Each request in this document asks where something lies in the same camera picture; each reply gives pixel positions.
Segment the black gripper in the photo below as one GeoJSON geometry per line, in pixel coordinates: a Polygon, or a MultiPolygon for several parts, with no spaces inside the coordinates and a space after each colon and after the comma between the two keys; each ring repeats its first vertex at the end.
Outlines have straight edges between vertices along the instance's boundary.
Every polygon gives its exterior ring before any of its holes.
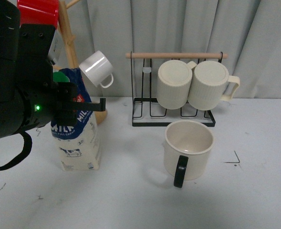
{"type": "Polygon", "coordinates": [[[100,98],[99,103],[79,103],[76,101],[77,86],[72,82],[53,82],[54,101],[52,103],[51,122],[58,125],[76,125],[76,111],[97,111],[106,110],[106,99],[100,98]]]}

